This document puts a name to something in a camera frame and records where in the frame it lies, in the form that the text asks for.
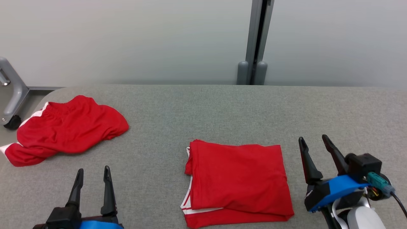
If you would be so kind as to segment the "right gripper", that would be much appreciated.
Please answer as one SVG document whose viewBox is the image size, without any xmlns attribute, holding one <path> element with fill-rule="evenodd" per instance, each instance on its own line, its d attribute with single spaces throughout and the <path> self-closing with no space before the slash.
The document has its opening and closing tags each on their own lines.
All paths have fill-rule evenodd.
<svg viewBox="0 0 407 229">
<path fill-rule="evenodd" d="M 325 148 L 330 153 L 338 176 L 348 173 L 345 157 L 331 139 L 322 135 Z M 308 212 L 321 212 L 329 229 L 381 229 L 382 220 L 371 207 L 367 182 L 354 180 L 322 180 L 303 137 L 298 139 L 304 178 L 308 184 L 304 205 Z"/>
</svg>

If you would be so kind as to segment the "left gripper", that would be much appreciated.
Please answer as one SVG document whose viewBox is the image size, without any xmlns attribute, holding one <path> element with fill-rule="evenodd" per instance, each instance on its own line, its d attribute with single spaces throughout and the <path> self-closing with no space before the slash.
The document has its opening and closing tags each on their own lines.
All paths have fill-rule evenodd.
<svg viewBox="0 0 407 229">
<path fill-rule="evenodd" d="M 84 170 L 79 169 L 74 180 L 74 184 L 65 207 L 75 206 L 80 207 L 80 191 L 83 187 Z M 84 217 L 82 221 L 100 221 L 106 223 L 118 223 L 117 204 L 114 193 L 113 181 L 109 166 L 104 168 L 103 181 L 105 183 L 103 206 L 101 207 L 101 216 Z"/>
</svg>

